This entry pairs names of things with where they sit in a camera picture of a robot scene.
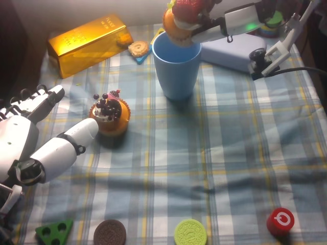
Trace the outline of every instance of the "green triangular block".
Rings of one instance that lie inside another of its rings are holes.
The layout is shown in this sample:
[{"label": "green triangular block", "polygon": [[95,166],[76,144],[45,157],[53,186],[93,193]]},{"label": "green triangular block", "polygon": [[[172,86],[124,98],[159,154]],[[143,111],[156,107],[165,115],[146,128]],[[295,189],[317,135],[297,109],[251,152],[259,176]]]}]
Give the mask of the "green triangular block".
[{"label": "green triangular block", "polygon": [[73,220],[68,219],[35,229],[36,235],[45,245],[65,245],[73,226]]}]

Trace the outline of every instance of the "white wall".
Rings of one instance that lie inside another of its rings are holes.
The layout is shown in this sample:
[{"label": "white wall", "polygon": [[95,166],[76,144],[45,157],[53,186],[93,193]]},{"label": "white wall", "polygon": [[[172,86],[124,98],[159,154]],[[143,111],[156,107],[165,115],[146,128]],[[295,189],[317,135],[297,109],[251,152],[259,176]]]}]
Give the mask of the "white wall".
[{"label": "white wall", "polygon": [[[161,23],[170,0],[12,0],[34,47],[44,47],[52,31],[68,31],[104,15],[115,13],[127,26]],[[225,10],[258,0],[223,0],[213,10]]]}]

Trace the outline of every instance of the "blue cup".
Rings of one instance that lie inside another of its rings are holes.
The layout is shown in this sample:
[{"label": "blue cup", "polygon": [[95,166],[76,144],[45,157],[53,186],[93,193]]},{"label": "blue cup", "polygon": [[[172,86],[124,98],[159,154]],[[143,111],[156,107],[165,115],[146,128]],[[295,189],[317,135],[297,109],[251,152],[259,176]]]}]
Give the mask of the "blue cup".
[{"label": "blue cup", "polygon": [[178,47],[166,32],[153,42],[154,64],[165,96],[173,101],[185,100],[193,93],[201,62],[201,44]]}]

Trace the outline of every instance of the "checkered fabric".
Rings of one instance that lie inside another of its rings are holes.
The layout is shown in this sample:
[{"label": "checkered fabric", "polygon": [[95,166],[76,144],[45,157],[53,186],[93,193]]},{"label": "checkered fabric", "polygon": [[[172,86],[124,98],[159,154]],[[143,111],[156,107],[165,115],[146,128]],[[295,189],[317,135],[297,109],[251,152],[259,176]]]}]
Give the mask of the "checkered fabric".
[{"label": "checkered fabric", "polygon": [[[159,28],[130,31],[150,42]],[[174,244],[193,218],[208,244],[278,244],[266,220],[285,207],[294,244],[327,244],[327,120],[307,72],[252,81],[202,63],[193,97],[172,104],[152,54],[137,65],[125,51],[64,80],[48,63],[40,84],[61,84],[65,97],[38,124],[38,146],[87,118],[94,93],[121,89],[132,115],[123,139],[98,136],[59,178],[26,189],[16,243],[37,244],[35,228],[72,218],[67,244],[93,244],[106,219],[124,224],[126,244]],[[282,68],[302,65],[294,47]]]}]

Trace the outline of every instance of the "table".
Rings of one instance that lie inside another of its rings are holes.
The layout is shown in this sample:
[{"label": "table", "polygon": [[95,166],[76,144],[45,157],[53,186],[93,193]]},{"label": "table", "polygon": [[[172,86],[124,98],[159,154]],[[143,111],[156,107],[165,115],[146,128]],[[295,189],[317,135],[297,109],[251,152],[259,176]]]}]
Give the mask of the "table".
[{"label": "table", "polygon": [[[150,42],[159,27],[130,31]],[[282,68],[300,65],[294,47]],[[67,244],[93,244],[105,219],[124,224],[126,244],[173,244],[177,224],[194,218],[208,244],[277,244],[266,219],[280,206],[295,216],[295,244],[327,243],[327,120],[306,72],[252,81],[202,63],[194,95],[176,105],[152,55],[137,65],[126,51],[64,80],[47,55],[41,69],[40,84],[61,84],[65,97],[38,124],[38,146],[87,118],[94,93],[121,89],[132,115],[122,140],[98,137],[59,178],[26,189],[17,243],[72,218]]]}]

